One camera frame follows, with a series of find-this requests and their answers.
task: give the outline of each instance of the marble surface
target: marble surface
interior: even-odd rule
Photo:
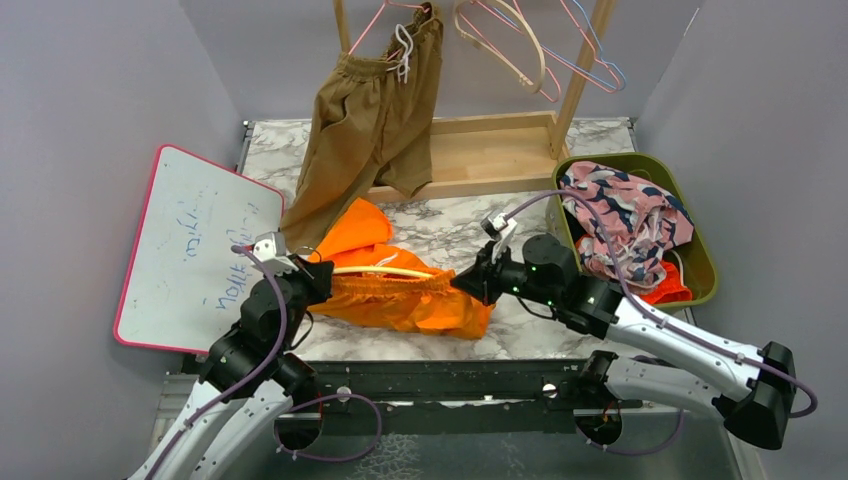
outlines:
[[[568,132],[569,148],[573,155],[631,152],[628,125],[625,118],[576,120]],[[244,175],[279,189],[291,202],[309,127],[308,121],[257,122]],[[492,211],[512,209],[532,196],[532,192],[510,193],[380,208],[395,227],[393,244],[416,253],[431,266],[462,271],[473,263],[488,239],[479,227],[480,220]],[[514,258],[520,260],[526,239],[546,230],[544,210],[542,201],[516,217],[519,226],[512,243]],[[312,333],[298,348],[298,354],[305,360],[486,360],[585,358],[596,349],[637,353],[631,347],[583,336],[557,322],[536,318],[513,297],[504,295],[486,335],[477,341],[363,328],[316,316]]]

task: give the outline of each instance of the green basket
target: green basket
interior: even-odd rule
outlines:
[[[566,158],[554,169],[553,176],[551,177],[553,187],[555,189],[560,188],[558,180],[565,174],[565,171],[568,170],[568,167],[572,163],[586,160],[631,173],[665,188],[680,199],[683,206],[686,207],[686,210],[691,215],[692,210],[686,204],[686,200],[680,192],[680,187],[677,186],[677,182],[674,181],[674,177],[668,168],[656,158],[642,153],[585,155]],[[566,214],[565,209],[562,208],[562,200],[559,196],[551,197],[548,200],[545,220],[548,224],[548,231],[556,235],[565,246],[576,250],[575,242],[585,231],[577,222],[576,218]],[[697,227],[698,222],[695,221],[695,233],[692,235],[691,242],[674,248],[674,251],[680,255],[683,261],[683,282],[692,290],[692,300],[689,302],[661,303],[656,305],[657,308],[666,313],[673,314],[686,307],[701,305],[715,295],[718,286],[718,277],[716,276],[710,254],[707,252],[707,247],[704,245],[701,235],[698,234]],[[577,262],[577,268],[582,271],[576,254],[574,255],[574,261]]]

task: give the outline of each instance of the brown pants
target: brown pants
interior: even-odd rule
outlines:
[[[312,133],[295,200],[280,228],[289,250],[315,247],[358,197],[376,184],[407,197],[432,181],[430,125],[441,75],[443,25],[438,7],[416,10],[406,26],[414,48],[406,83],[389,68],[402,45],[380,59],[342,53],[318,91]]]

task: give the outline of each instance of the wire hanger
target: wire hanger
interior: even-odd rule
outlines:
[[[595,33],[595,29],[592,26],[592,22],[589,20],[589,15],[586,13],[586,10],[583,8],[583,6],[580,5],[580,2],[578,2],[577,0],[571,0],[571,2],[573,2],[574,5],[580,10],[580,13],[582,14],[583,18],[586,20],[586,25],[589,28],[589,32],[591,33],[592,38],[594,39],[594,42],[589,39],[589,35],[586,33],[586,30],[583,29],[583,27],[580,25],[580,22],[577,20],[577,17],[571,12],[571,9],[568,8],[568,5],[566,5],[565,0],[559,0],[559,3],[562,4],[562,8],[565,9],[565,12],[568,14],[572,23],[574,23],[574,26],[577,27],[577,29],[580,31],[580,35],[583,36],[583,39],[589,45],[589,48],[592,49],[592,53],[593,53],[595,63],[598,63],[598,64],[600,64],[604,67],[604,69],[613,78],[613,81],[614,81],[615,84],[614,85],[610,84],[609,82],[599,78],[597,75],[590,73],[590,72],[578,67],[577,65],[566,60],[565,58],[563,58],[562,55],[554,52],[552,49],[548,48],[545,45],[542,45],[542,50],[548,56],[550,56],[551,58],[553,58],[557,62],[559,62],[562,65],[566,66],[567,68],[571,69],[573,72],[577,73],[578,75],[585,78],[590,83],[592,83],[593,85],[597,86],[598,88],[600,88],[601,90],[603,90],[607,93],[615,93],[615,92],[619,92],[621,90],[624,90],[624,88],[627,86],[627,78],[624,76],[624,73],[622,73],[621,69],[618,68],[618,66],[616,64],[614,64],[612,62],[608,62],[604,59],[603,46],[601,45],[601,41],[598,38],[597,33]],[[496,8],[496,7],[490,8],[487,5],[484,5],[482,3],[479,3],[479,2],[476,2],[476,3],[480,4],[481,7],[483,7],[489,13],[494,15],[496,18],[498,18],[501,22],[510,26],[513,30],[515,30],[519,33],[523,33],[521,31],[521,29],[519,28],[519,26],[516,25],[515,22],[512,19],[510,19],[510,15],[506,14],[505,12],[499,11],[498,8]],[[524,13],[521,11],[521,7],[518,5],[518,0],[513,0],[512,3],[515,5],[515,10],[523,18]]]
[[[473,23],[465,16],[462,12],[461,7],[466,3],[479,4],[483,6],[483,4],[493,4],[502,12],[505,12],[504,15],[507,17],[512,17],[510,23],[512,23],[515,28],[524,36],[530,39],[530,42],[533,44],[534,50],[536,51],[539,58],[539,73],[536,75],[536,78],[531,80],[527,75],[525,75],[521,70],[519,70],[515,65],[512,64],[504,55],[500,52],[485,36],[478,30]],[[456,0],[454,3],[454,27],[456,27],[456,31],[459,32],[460,38],[463,40],[467,40],[471,42],[471,44],[477,49],[483,50],[485,52],[489,52],[497,61],[503,64],[508,71],[513,73],[516,78],[518,78],[518,82],[530,93],[536,93],[542,89],[542,82],[545,79],[545,72],[548,70],[545,67],[545,55],[542,53],[542,46],[539,44],[539,40],[536,39],[536,34],[533,33],[533,29],[530,28],[530,25],[527,24],[527,21],[524,19],[522,15],[520,15],[515,9],[507,5],[503,2],[503,0]],[[465,31],[459,23],[459,20],[462,19],[472,30],[480,37],[479,39],[474,35]]]
[[[373,27],[374,24],[377,23],[377,19],[380,18],[380,15],[383,14],[383,10],[385,10],[388,5],[394,7],[416,8],[419,10],[423,10],[424,13],[430,11],[430,7],[424,7],[423,5],[407,5],[405,3],[392,2],[391,0],[383,0],[382,5],[380,5],[380,9],[377,10],[377,13],[374,15],[374,18],[371,19],[371,23],[369,23],[368,26],[365,27],[365,31],[362,32],[362,35],[360,35],[358,39],[356,39],[356,43],[354,43],[353,46],[350,47],[350,51],[348,53],[353,54],[353,51],[356,50],[356,47],[359,46],[359,43],[362,42],[362,39],[365,38],[365,35],[368,35],[368,32],[371,31],[371,27]],[[392,54],[392,57],[397,55],[398,52],[400,52],[400,50],[395,51],[395,53]]]

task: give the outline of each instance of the orange fabric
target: orange fabric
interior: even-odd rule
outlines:
[[[486,333],[494,305],[485,307],[450,286],[453,270],[428,267],[415,254],[387,245],[389,219],[376,206],[356,199],[316,248],[337,267],[373,266],[427,272],[430,278],[386,274],[333,276],[333,297],[309,308],[312,313],[341,318],[364,327],[401,332],[450,335],[465,339]],[[310,261],[317,261],[313,254]]]
[[[688,302],[692,300],[692,290],[689,290],[680,283],[680,272],[677,270],[677,267],[665,260],[661,261],[660,265],[665,269],[665,280],[660,282],[657,289],[653,292],[646,295],[639,295],[639,297],[651,305]]]

